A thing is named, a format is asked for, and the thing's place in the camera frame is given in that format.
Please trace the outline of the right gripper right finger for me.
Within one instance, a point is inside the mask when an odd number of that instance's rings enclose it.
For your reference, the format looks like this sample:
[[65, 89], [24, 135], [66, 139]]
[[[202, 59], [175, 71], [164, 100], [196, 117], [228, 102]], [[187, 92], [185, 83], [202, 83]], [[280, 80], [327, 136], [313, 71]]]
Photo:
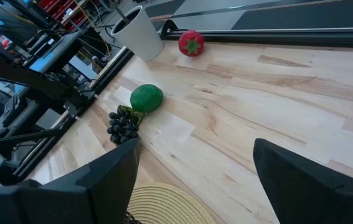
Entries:
[[280, 224], [353, 224], [353, 178], [266, 139], [253, 160]]

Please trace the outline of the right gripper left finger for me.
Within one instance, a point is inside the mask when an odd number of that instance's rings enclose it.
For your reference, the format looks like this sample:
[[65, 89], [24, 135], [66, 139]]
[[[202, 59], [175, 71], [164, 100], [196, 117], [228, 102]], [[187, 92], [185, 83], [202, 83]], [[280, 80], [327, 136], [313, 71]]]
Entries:
[[0, 187], [0, 224], [122, 224], [139, 155], [139, 139], [130, 139], [46, 184]]

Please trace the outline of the black grape bunch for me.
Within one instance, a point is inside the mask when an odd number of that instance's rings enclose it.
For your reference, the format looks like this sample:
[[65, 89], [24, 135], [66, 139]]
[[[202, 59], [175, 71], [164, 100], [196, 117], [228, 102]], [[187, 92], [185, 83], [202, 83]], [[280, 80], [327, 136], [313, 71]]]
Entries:
[[130, 139], [139, 138], [138, 130], [144, 113], [135, 111], [129, 106], [119, 105], [116, 112], [108, 114], [110, 119], [107, 133], [110, 141], [116, 146], [126, 143]]

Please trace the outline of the green lime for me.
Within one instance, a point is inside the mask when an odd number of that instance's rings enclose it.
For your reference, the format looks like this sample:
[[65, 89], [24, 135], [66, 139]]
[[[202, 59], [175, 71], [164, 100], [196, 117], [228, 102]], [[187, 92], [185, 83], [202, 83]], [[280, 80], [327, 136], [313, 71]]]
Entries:
[[137, 87], [130, 96], [132, 109], [142, 113], [150, 113], [161, 106], [164, 93], [152, 84]]

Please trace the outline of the small red tomato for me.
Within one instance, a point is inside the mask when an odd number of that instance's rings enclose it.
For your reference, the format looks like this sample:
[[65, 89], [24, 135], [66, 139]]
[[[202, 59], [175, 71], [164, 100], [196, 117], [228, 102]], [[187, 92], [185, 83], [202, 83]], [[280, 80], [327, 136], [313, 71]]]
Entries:
[[178, 47], [188, 57], [198, 56], [204, 50], [204, 37], [194, 30], [187, 30], [180, 36]]

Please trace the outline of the round straw placemat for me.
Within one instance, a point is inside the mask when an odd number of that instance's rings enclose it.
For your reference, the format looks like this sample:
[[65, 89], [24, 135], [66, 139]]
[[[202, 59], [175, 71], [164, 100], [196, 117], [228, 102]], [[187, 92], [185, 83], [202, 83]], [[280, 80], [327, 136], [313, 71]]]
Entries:
[[194, 197], [160, 182], [135, 187], [127, 211], [142, 224], [216, 224]]

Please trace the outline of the blue screen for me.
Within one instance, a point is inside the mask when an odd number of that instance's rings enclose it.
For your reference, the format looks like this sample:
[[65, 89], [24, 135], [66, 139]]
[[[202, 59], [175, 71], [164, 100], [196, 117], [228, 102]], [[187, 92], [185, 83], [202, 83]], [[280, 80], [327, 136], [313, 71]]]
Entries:
[[38, 58], [29, 68], [36, 72], [45, 73], [58, 58], [57, 54], [51, 52], [43, 58]]

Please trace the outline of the grey desk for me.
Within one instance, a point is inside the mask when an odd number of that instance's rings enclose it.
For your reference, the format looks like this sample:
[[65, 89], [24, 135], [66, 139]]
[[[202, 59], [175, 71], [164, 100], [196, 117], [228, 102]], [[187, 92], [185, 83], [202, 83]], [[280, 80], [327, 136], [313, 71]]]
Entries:
[[43, 58], [53, 52], [59, 56], [58, 60], [45, 72], [58, 72], [61, 70], [72, 57], [82, 48], [79, 38], [82, 32], [78, 31], [73, 34], [67, 34], [61, 39], [55, 41], [51, 47], [39, 58]]

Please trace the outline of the green plant in white pot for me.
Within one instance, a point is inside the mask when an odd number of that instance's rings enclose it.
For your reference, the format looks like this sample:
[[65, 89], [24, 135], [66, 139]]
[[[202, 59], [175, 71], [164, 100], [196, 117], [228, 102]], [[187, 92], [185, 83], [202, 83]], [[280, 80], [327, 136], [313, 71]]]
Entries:
[[110, 35], [127, 47], [141, 60], [148, 62], [156, 58], [164, 44], [142, 6], [136, 6], [114, 25]]

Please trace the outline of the black hazard-striped floor mat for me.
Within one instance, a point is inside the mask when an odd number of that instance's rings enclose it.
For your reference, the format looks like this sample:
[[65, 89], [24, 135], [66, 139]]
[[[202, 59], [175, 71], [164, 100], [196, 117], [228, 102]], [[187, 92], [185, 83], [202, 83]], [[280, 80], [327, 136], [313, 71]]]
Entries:
[[233, 15], [240, 17], [227, 22], [227, 30], [353, 27], [353, 0], [279, 0], [177, 13], [184, 1], [175, 0], [151, 6], [146, 8], [146, 12], [157, 28], [167, 19], [172, 21], [183, 19], [186, 24], [179, 24], [179, 27], [193, 28], [195, 21], [214, 16], [215, 19], [208, 26], [200, 25], [195, 29], [217, 30], [216, 22], [226, 21]]

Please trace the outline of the red storage bins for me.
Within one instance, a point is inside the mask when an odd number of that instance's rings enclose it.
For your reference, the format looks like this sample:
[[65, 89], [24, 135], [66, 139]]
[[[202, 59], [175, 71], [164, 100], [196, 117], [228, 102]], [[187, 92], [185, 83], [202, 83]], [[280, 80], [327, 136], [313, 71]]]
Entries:
[[86, 20], [82, 12], [88, 0], [40, 0], [38, 5], [67, 31], [75, 31]]

